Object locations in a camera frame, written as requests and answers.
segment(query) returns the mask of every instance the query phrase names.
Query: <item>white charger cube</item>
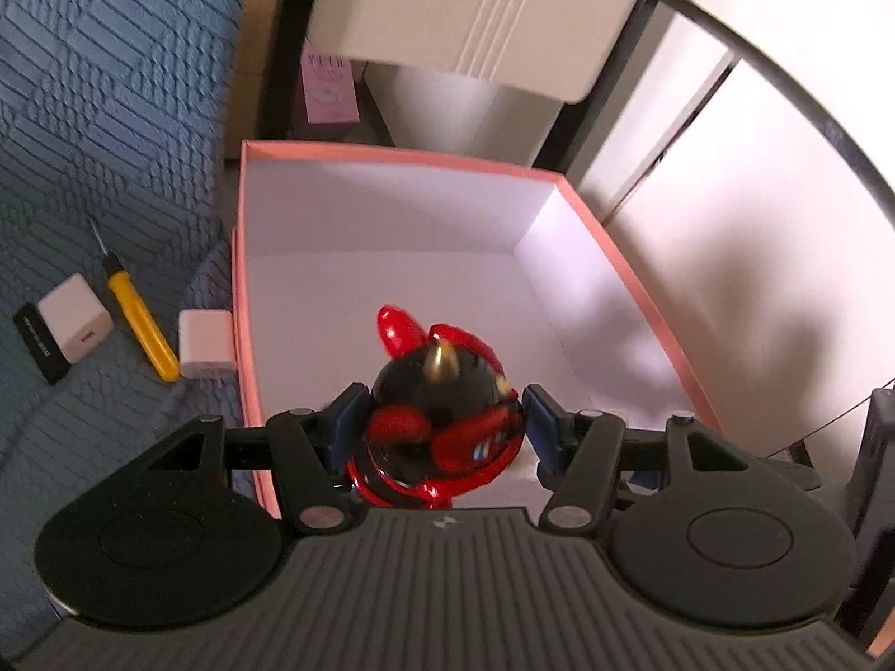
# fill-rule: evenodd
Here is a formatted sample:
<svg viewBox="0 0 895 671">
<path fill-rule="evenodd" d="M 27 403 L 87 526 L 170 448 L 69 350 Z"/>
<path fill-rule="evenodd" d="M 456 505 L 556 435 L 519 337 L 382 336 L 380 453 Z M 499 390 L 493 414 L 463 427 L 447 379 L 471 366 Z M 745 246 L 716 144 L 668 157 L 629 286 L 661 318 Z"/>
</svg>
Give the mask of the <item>white charger cube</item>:
<svg viewBox="0 0 895 671">
<path fill-rule="evenodd" d="M 37 310 L 69 363 L 77 363 L 112 332 L 112 315 L 81 273 L 54 288 Z"/>
<path fill-rule="evenodd" d="M 181 310 L 178 329 L 181 376 L 223 378 L 236 372 L 229 310 Z"/>
</svg>

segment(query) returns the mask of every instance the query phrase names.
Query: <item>pink label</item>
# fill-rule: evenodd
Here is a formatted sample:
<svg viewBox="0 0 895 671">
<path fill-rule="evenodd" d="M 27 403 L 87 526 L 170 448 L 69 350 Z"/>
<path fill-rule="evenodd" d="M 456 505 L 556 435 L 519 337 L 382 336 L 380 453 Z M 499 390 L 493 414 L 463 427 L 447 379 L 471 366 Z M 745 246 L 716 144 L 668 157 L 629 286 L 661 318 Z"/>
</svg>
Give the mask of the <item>pink label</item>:
<svg viewBox="0 0 895 671">
<path fill-rule="evenodd" d="M 305 40 L 302 82 L 308 123 L 357 123 L 361 120 L 349 60 L 318 53 Z"/>
</svg>

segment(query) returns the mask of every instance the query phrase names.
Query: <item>red and black toy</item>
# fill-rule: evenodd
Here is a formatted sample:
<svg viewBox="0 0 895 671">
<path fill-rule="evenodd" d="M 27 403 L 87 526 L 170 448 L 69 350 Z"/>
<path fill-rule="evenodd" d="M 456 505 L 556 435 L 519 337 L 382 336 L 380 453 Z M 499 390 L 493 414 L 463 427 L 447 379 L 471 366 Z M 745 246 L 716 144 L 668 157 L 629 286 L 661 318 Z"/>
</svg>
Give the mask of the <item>red and black toy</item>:
<svg viewBox="0 0 895 671">
<path fill-rule="evenodd" d="M 379 337 L 392 360 L 373 385 L 373 409 L 347 466 L 374 506 L 446 509 L 491 482 L 522 446 L 522 409 L 494 350 L 453 325 L 428 332 L 384 306 Z"/>
</svg>

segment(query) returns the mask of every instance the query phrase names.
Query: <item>blue fabric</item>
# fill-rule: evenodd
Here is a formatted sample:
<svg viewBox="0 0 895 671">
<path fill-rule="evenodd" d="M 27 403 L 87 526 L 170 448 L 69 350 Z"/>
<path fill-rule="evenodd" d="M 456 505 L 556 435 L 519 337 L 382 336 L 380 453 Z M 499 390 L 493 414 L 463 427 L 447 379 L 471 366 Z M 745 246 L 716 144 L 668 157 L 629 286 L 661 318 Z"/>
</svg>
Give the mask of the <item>blue fabric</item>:
<svg viewBox="0 0 895 671">
<path fill-rule="evenodd" d="M 165 385 L 104 285 L 93 217 L 165 333 L 229 305 L 215 181 L 242 0 L 0 0 L 0 653 L 55 620 L 46 519 L 235 384 Z M 12 315 L 81 272 L 115 331 L 47 385 Z"/>
</svg>

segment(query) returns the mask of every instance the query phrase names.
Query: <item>open box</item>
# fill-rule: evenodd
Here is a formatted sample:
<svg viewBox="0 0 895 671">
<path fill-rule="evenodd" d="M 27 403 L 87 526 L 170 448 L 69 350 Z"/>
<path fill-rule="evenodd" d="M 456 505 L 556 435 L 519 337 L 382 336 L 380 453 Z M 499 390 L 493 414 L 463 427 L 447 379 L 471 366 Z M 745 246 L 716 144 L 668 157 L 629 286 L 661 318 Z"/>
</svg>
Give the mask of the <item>open box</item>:
<svg viewBox="0 0 895 671">
<path fill-rule="evenodd" d="M 683 351 L 565 178 L 444 154 L 243 144 L 234 235 L 236 343 L 247 425 L 320 408 L 387 361 L 385 304 L 450 323 L 497 352 L 519 390 L 567 410 L 664 428 L 672 410 L 718 422 Z M 527 443 L 455 506 L 526 506 L 548 492 Z M 269 472 L 258 500 L 279 514 Z"/>
</svg>

